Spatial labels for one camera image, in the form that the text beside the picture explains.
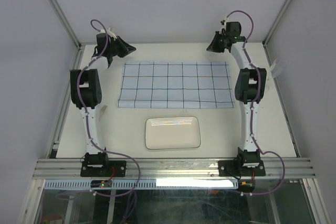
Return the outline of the blue checkered cloth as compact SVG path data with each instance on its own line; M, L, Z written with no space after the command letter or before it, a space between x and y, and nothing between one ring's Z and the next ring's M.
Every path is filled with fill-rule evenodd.
M123 67L118 107L233 108L233 94L225 61L128 61Z

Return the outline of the white rectangular plate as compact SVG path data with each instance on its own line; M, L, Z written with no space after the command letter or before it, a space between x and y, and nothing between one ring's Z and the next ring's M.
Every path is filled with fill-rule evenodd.
M145 124L145 145L149 150L198 148L199 121L194 116L150 118Z

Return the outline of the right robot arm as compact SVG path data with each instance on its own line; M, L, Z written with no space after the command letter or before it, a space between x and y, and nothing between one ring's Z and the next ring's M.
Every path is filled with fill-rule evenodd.
M239 67L234 96L241 109L241 139L237 157L232 161L235 171L247 175L261 164L261 150L257 144L257 112L265 93L267 70L258 68L246 49L247 39L241 35L240 22L221 21L222 28L207 47L207 51L224 53L234 57Z

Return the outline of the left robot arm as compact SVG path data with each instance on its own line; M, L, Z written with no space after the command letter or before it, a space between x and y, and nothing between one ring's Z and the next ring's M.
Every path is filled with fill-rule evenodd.
M98 33L96 39L97 45L89 63L82 69L70 71L70 96L81 114L85 128L83 170L93 170L97 175L104 176L110 170L110 163L99 120L102 101L100 74L110 68L114 57L123 58L136 51L136 48L111 31Z

